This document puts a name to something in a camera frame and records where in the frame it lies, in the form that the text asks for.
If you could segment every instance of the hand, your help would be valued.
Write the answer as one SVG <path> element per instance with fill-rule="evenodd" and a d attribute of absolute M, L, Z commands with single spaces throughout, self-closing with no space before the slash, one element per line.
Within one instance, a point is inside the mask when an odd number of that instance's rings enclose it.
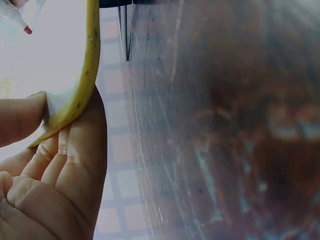
<path fill-rule="evenodd" d="M 0 146 L 40 124 L 45 95 L 0 99 Z M 0 162 L 0 239 L 93 238 L 107 169 L 104 105 L 94 91 L 84 113 L 37 149 Z"/>

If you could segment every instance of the wooden table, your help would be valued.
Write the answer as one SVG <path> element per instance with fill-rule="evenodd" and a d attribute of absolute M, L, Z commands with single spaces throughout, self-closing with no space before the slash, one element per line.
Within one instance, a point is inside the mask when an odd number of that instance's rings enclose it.
<path fill-rule="evenodd" d="M 140 0 L 128 16 L 151 239 L 320 239 L 320 2 Z"/>

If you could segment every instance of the fingernail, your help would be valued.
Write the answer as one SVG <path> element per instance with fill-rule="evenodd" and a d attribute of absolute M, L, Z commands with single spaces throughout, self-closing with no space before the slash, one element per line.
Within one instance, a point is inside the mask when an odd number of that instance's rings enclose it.
<path fill-rule="evenodd" d="M 41 94 L 45 94 L 45 92 L 44 91 L 39 91 L 37 93 L 31 94 L 30 96 L 27 96 L 26 98 L 31 98 L 31 97 L 34 97 L 34 96 L 37 96 L 37 95 L 41 95 Z"/>

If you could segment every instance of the banana peel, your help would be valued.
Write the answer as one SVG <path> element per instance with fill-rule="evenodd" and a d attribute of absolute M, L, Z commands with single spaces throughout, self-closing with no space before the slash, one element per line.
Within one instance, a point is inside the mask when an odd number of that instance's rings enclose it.
<path fill-rule="evenodd" d="M 36 147 L 76 120 L 85 110 L 95 88 L 101 44 L 99 0 L 83 0 L 83 4 L 86 9 L 86 43 L 81 73 L 64 106 L 33 133 L 32 139 L 35 140 L 29 148 Z"/>

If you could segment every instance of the red marker tip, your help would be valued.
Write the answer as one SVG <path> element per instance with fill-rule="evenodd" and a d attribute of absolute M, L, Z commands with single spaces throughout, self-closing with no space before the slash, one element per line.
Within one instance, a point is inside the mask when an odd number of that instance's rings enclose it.
<path fill-rule="evenodd" d="M 32 34 L 32 30 L 28 26 L 26 26 L 23 31 L 26 32 L 27 34 Z"/>

